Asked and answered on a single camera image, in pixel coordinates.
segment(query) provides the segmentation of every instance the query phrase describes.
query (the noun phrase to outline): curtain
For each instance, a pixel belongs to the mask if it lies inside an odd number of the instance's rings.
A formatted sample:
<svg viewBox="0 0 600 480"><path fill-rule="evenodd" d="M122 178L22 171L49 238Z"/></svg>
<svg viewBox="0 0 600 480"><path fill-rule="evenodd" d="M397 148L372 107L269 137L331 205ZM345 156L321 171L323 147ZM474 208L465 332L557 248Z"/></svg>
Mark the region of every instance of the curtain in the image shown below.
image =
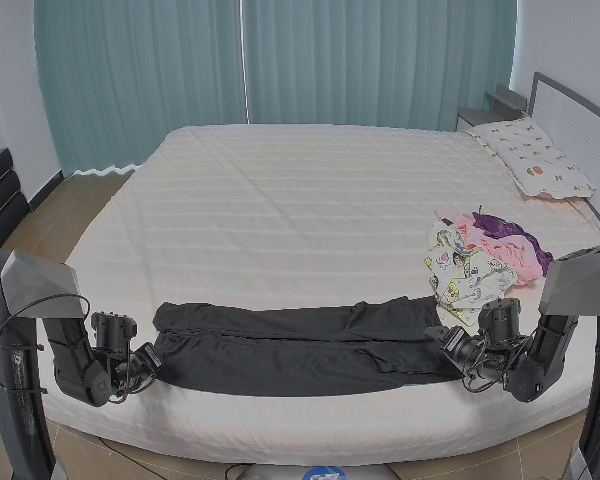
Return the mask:
<svg viewBox="0 0 600 480"><path fill-rule="evenodd" d="M252 123L454 130L509 85L516 0L242 0Z"/></svg>
<svg viewBox="0 0 600 480"><path fill-rule="evenodd" d="M65 175L140 164L185 125L245 123L239 0L35 0Z"/></svg>

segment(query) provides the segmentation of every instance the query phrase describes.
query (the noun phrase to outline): pile of clothes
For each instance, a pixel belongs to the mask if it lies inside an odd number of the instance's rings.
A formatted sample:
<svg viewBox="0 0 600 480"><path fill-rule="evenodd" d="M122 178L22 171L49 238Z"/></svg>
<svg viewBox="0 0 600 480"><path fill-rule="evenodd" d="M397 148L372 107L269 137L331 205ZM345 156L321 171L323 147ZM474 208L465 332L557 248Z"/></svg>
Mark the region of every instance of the pile of clothes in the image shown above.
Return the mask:
<svg viewBox="0 0 600 480"><path fill-rule="evenodd" d="M518 224L476 212L436 215L425 263L438 304L465 325L510 286L546 276L553 256Z"/></svg>

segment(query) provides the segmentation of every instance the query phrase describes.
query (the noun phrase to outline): mattress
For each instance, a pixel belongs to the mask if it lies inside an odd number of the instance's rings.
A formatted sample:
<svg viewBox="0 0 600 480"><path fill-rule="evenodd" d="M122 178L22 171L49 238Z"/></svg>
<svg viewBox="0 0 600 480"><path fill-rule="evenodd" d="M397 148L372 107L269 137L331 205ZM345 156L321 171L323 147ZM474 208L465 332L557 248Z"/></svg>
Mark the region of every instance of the mattress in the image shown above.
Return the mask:
<svg viewBox="0 0 600 480"><path fill-rule="evenodd" d="M424 253L435 210L481 207L519 223L556 257L600 244L597 224L576 206L522 196L461 132L182 128L112 197L67 264L94 311L135 318L139 346L156 338L152 318L165 301L271 310L431 295ZM524 333L536 326L542 288L507 292L522 302ZM46 344L42 327L40 336ZM562 378L530 404L500 386L470 394L459 381L306 398L156 382L96 409L60 393L49 347L40 372L47 416L119 442L209 461L362 465L476 451L583 409L594 338L594 318L581 318Z"/></svg>

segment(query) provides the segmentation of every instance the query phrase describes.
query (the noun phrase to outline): purple clothing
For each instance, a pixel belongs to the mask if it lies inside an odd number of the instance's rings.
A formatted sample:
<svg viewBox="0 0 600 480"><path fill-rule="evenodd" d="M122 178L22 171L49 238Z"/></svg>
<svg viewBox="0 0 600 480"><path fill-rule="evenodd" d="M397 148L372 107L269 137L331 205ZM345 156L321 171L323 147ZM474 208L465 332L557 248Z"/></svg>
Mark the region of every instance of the purple clothing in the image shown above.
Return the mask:
<svg viewBox="0 0 600 480"><path fill-rule="evenodd" d="M484 234L491 238L503 238L511 235L526 237L531 242L531 245L533 245L538 263L542 266L542 275L546 277L546 271L549 268L549 263L553 261L553 255L551 252L545 252L540 249L540 244L538 244L535 236L529 235L529 233L515 222L509 222L493 215L473 212L473 218L475 219L473 226L482 229Z"/></svg>

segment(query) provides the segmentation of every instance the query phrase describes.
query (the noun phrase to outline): white wall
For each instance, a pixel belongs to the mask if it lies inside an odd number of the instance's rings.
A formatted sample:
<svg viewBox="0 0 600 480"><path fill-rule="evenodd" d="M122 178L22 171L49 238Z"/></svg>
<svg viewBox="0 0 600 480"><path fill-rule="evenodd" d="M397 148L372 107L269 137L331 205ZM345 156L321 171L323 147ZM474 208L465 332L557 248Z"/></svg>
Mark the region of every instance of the white wall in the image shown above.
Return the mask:
<svg viewBox="0 0 600 480"><path fill-rule="evenodd" d="M33 0L0 0L0 147L28 200L60 171L38 86Z"/></svg>
<svg viewBox="0 0 600 480"><path fill-rule="evenodd" d="M540 71L600 107L600 0L518 0L511 89Z"/></svg>

